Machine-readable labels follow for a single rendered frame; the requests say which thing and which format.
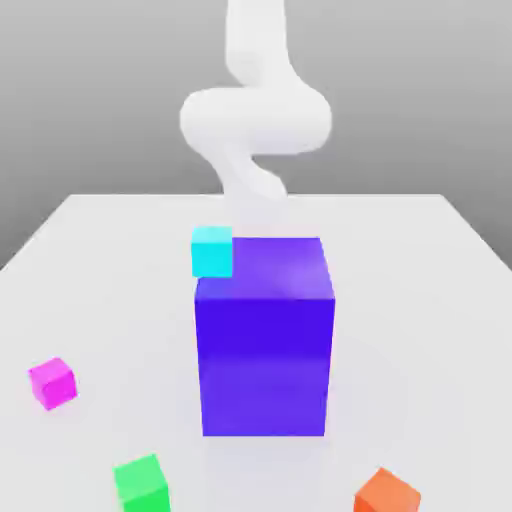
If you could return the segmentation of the small cyan cube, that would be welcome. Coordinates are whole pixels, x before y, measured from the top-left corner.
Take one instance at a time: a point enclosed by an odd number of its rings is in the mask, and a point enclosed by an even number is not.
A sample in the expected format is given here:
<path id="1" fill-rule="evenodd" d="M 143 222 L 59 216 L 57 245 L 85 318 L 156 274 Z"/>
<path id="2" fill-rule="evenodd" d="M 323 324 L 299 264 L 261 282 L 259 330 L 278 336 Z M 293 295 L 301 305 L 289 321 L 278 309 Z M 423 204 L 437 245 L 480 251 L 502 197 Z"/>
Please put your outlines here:
<path id="1" fill-rule="evenodd" d="M 198 226 L 191 239 L 192 275 L 231 277 L 233 272 L 232 228 L 228 226 Z"/>

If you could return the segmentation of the small magenta cube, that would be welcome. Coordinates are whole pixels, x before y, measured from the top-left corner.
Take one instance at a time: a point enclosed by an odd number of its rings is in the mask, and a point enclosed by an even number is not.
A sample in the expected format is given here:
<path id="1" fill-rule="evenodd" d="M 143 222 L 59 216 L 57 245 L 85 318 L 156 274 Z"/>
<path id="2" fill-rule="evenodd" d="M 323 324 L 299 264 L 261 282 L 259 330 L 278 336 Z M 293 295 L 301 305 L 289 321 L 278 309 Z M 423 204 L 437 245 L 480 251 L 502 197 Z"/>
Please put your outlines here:
<path id="1" fill-rule="evenodd" d="M 60 357 L 30 368 L 28 376 L 35 398 L 47 411 L 78 395 L 74 373 Z"/>

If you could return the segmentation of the small green cube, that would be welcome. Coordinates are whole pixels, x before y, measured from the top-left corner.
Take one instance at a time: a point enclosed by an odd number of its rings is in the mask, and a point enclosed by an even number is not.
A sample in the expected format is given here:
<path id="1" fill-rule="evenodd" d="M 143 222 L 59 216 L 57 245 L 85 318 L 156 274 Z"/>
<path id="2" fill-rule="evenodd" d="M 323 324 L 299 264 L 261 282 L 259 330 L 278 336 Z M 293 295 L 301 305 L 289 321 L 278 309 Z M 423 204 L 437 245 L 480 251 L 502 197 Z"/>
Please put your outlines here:
<path id="1" fill-rule="evenodd" d="M 167 480 L 155 454 L 113 469 L 121 512 L 171 512 Z"/>

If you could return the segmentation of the small orange cube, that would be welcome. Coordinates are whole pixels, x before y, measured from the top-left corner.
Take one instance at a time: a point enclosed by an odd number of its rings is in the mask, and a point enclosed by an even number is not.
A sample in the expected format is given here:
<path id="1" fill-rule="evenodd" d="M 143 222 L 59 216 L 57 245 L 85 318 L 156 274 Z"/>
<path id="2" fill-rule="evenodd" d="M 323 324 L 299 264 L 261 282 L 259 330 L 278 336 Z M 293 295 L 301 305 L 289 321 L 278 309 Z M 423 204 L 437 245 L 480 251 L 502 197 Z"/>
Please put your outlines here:
<path id="1" fill-rule="evenodd" d="M 378 471 L 358 490 L 353 512 L 418 512 L 421 494 L 390 471 Z"/>

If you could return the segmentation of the large purple box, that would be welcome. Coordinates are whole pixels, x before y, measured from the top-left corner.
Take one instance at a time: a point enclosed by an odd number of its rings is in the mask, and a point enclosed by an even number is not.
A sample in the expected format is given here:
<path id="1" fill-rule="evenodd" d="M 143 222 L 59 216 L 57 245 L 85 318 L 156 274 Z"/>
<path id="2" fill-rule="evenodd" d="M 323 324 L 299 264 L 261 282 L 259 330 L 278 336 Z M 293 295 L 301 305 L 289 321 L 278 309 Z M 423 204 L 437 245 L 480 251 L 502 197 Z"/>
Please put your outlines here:
<path id="1" fill-rule="evenodd" d="M 206 436 L 325 432 L 336 299 L 317 237 L 236 238 L 202 277 L 195 325 Z"/>

